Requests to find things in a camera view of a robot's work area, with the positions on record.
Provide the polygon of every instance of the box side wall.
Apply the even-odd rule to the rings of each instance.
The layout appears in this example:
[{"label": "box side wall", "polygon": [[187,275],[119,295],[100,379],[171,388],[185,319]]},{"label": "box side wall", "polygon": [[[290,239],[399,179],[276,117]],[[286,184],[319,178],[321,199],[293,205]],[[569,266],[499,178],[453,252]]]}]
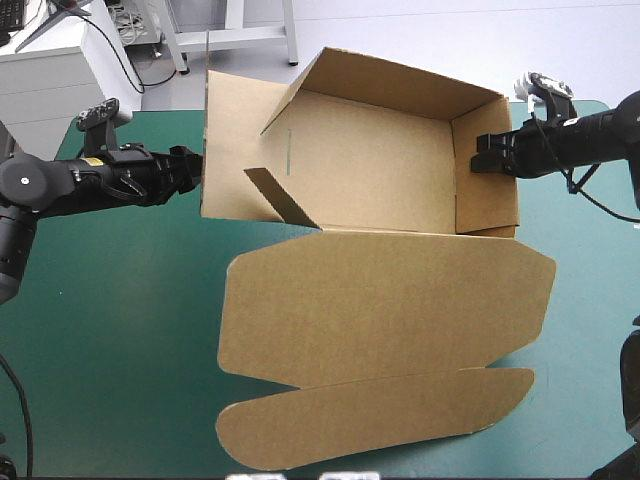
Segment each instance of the box side wall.
[{"label": "box side wall", "polygon": [[322,51],[301,88],[438,120],[451,120],[501,97],[418,68],[331,48]]},{"label": "box side wall", "polygon": [[472,173],[476,138],[511,129],[509,102],[493,101],[452,122],[456,155],[456,231],[468,233],[518,224],[516,180],[503,174]]}]

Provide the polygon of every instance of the cardboard tab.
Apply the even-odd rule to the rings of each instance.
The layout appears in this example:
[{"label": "cardboard tab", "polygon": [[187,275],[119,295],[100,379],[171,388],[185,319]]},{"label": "cardboard tab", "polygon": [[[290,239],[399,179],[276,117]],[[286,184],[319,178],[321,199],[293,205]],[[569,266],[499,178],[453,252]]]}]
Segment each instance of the cardboard tab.
[{"label": "cardboard tab", "polygon": [[282,188],[266,168],[248,168],[244,171],[253,184],[264,195],[269,204],[282,217],[285,223],[303,227],[319,228],[309,218],[296,201]]},{"label": "cardboard tab", "polygon": [[489,365],[538,336],[554,272],[511,239],[307,235],[231,264],[218,362],[298,387]]},{"label": "cardboard tab", "polygon": [[257,470],[286,470],[487,428],[522,401],[527,369],[470,369],[310,388],[231,405],[222,446]]}]

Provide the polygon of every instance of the white cabinet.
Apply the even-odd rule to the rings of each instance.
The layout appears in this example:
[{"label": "white cabinet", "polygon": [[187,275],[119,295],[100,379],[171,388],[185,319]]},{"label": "white cabinet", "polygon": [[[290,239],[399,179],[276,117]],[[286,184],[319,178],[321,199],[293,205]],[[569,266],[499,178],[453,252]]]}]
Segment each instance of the white cabinet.
[{"label": "white cabinet", "polygon": [[[36,14],[39,3],[29,2],[27,19]],[[137,84],[104,2],[95,0],[84,8]],[[0,121],[24,151],[53,160],[77,113],[111,97],[130,110],[140,110],[142,96],[129,84],[102,34],[77,17],[66,18],[15,53],[39,23],[34,21],[0,48]]]}]

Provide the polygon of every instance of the gray floor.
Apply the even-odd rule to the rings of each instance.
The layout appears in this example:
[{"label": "gray floor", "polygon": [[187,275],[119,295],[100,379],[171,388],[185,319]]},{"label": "gray floor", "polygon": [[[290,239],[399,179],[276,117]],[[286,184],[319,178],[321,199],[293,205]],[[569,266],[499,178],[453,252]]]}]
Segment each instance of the gray floor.
[{"label": "gray floor", "polygon": [[[224,1],[172,0],[180,29],[220,28]],[[279,0],[247,0],[245,24],[281,21]],[[615,105],[640,86],[640,3],[602,0],[295,0],[300,65],[285,47],[216,52],[212,68],[290,82],[325,45],[376,55],[512,95],[524,71],[565,80],[576,98]],[[147,83],[173,69],[136,52]],[[191,73],[149,89],[143,109],[201,109],[204,54]]]}]

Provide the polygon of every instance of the corrugated cardboard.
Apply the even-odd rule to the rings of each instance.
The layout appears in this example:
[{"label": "corrugated cardboard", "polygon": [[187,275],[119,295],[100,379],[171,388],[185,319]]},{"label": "corrugated cardboard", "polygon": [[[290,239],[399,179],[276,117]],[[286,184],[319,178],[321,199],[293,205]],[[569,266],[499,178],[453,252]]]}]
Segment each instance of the corrugated cardboard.
[{"label": "corrugated cardboard", "polygon": [[507,100],[333,49],[290,86],[208,82],[203,216],[322,230],[229,269],[220,365],[303,387],[224,410],[230,454],[291,468],[506,415],[532,373],[465,369],[536,338],[554,275],[513,240],[515,180],[469,171]]},{"label": "corrugated cardboard", "polygon": [[237,403],[218,417],[223,447],[258,470],[487,428],[533,383],[526,369],[471,369],[310,388]]},{"label": "corrugated cardboard", "polygon": [[517,224],[513,178],[468,172],[507,99],[404,65],[324,49],[290,87],[209,73],[202,213],[281,220],[245,169],[267,168],[321,227],[468,233]]},{"label": "corrugated cardboard", "polygon": [[487,366],[538,336],[554,273],[511,239],[308,235],[229,267],[218,363],[298,387]]}]

